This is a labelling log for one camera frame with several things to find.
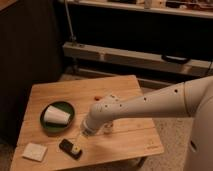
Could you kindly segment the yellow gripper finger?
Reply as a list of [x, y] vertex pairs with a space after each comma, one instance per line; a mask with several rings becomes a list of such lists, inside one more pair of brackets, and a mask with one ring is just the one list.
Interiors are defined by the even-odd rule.
[[74, 149], [74, 151], [79, 151], [80, 147], [78, 145], [74, 144], [73, 149]]

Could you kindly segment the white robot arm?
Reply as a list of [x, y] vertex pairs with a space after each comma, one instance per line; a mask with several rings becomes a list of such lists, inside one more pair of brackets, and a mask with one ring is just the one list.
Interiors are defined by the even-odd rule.
[[93, 103], [81, 133], [95, 135], [121, 118], [193, 117], [184, 171], [213, 171], [213, 76], [168, 86], [128, 100], [107, 96]]

